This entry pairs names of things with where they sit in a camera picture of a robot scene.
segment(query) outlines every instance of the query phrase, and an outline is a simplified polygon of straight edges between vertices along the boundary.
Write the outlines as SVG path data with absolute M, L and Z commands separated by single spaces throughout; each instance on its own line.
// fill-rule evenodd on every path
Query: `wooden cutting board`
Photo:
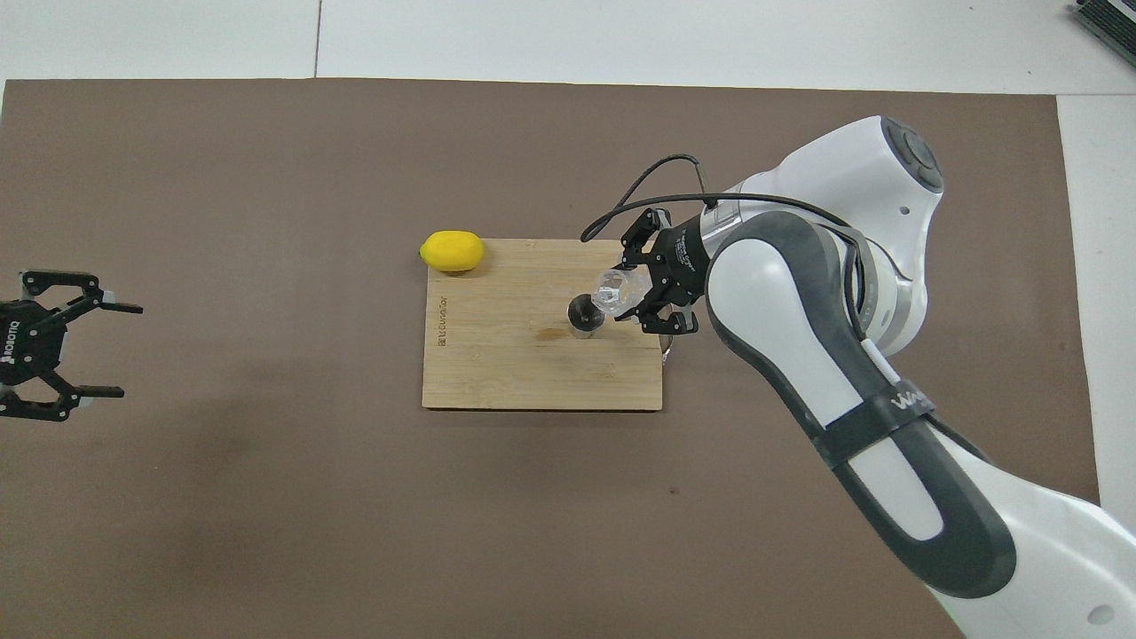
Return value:
M 485 240 L 473 271 L 427 267 L 423 406 L 659 410 L 659 339 L 612 322 L 573 335 L 568 302 L 591 292 L 619 242 Z

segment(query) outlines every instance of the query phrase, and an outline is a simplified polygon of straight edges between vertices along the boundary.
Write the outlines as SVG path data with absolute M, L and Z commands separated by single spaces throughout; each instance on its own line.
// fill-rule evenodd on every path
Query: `white floor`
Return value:
M 1101 499 L 1136 530 L 1136 68 L 1072 0 L 0 0 L 0 80 L 428 77 L 1059 97 Z

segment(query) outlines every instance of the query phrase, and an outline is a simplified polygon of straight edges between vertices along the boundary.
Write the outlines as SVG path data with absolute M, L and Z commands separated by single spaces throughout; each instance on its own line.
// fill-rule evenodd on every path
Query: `robotiq logo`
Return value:
M 15 364 L 16 358 L 11 356 L 12 351 L 16 350 L 16 331 L 19 330 L 19 322 L 12 322 L 8 324 L 8 339 L 3 342 L 3 356 L 0 356 L 0 363 L 3 364 Z
M 675 242 L 675 256 L 678 257 L 678 262 L 686 265 L 687 268 L 694 271 L 694 266 L 691 265 L 691 256 L 686 252 L 686 234 L 682 234 L 678 241 Z

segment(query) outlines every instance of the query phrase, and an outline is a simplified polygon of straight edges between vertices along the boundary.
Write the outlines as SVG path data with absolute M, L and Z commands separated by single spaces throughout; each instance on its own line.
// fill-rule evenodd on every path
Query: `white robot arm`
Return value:
M 683 333 L 696 330 L 690 304 L 704 294 L 726 347 L 774 385 L 967 637 L 1136 637 L 1136 538 L 1101 508 L 988 463 L 885 359 L 926 313 L 924 250 L 942 188 L 913 131 L 878 116 L 852 123 L 726 193 L 698 194 L 707 208 L 677 227 L 649 209 L 596 304 L 645 331 Z M 659 238 L 640 252 L 648 229 Z M 635 289 L 640 264 L 650 283 Z M 628 290 L 634 299 L 620 299 Z M 676 313 L 658 321 L 668 304 Z M 577 302 L 569 315 L 594 330 L 602 317 L 582 322 L 587 310 Z

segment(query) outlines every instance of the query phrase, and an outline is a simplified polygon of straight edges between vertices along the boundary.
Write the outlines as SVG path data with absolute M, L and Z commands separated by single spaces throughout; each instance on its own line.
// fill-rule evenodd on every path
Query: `lemon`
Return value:
M 469 271 L 485 256 L 485 244 L 469 231 L 437 231 L 426 238 L 418 255 L 438 271 Z

